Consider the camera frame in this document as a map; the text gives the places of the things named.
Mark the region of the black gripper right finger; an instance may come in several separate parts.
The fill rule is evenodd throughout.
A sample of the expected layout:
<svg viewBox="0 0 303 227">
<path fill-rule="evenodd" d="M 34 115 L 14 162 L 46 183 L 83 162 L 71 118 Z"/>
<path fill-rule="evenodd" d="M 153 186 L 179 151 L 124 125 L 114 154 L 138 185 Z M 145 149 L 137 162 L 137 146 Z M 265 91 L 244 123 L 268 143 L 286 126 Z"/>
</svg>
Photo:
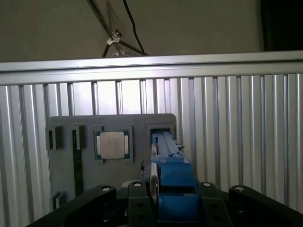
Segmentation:
<svg viewBox="0 0 303 227">
<path fill-rule="evenodd" d="M 199 183 L 202 227 L 301 227 L 302 213 L 244 186 L 228 192 Z"/>
</svg>

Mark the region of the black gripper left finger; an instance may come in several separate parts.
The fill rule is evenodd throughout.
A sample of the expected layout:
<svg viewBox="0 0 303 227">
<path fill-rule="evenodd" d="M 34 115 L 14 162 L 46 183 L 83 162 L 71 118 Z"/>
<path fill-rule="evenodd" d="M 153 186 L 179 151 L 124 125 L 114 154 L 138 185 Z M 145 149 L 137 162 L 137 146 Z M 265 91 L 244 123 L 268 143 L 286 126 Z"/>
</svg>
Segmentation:
<svg viewBox="0 0 303 227">
<path fill-rule="evenodd" d="M 117 190 L 98 185 L 30 224 L 31 227 L 150 227 L 146 185 L 131 181 Z"/>
</svg>

